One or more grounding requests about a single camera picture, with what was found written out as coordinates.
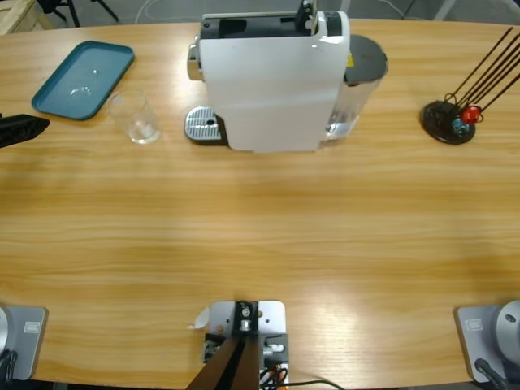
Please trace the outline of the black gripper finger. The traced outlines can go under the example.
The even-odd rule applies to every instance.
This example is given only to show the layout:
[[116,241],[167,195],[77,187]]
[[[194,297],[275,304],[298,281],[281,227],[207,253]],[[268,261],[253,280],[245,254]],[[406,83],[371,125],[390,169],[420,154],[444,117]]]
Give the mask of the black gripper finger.
[[48,119],[20,114],[1,117],[1,147],[30,141],[42,134],[50,125]]

